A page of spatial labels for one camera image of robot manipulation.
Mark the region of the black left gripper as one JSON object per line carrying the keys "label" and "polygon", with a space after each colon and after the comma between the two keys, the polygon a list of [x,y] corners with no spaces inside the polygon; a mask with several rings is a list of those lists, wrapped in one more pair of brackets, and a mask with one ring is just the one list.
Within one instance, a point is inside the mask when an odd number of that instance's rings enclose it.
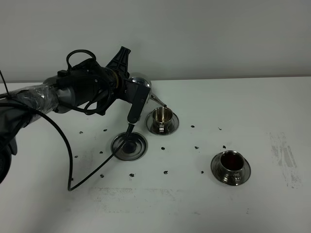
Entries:
{"label": "black left gripper", "polygon": [[128,58],[131,50],[121,46],[118,53],[106,65],[101,67],[97,65],[96,74],[104,78],[109,86],[101,89],[97,102],[97,114],[103,116],[107,109],[117,99],[132,103],[132,96],[128,95],[130,88],[129,85],[129,72],[128,72]]}

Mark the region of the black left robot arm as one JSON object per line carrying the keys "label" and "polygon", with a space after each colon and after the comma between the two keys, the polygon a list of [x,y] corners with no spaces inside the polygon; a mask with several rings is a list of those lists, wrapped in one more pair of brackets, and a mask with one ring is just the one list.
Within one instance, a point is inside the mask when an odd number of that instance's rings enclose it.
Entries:
{"label": "black left robot arm", "polygon": [[67,69],[42,84],[6,91],[0,96],[0,179],[7,176],[17,154],[16,135],[21,128],[49,112],[70,110],[105,115],[126,90],[130,49],[121,47],[106,65],[89,50],[74,50],[66,57]]}

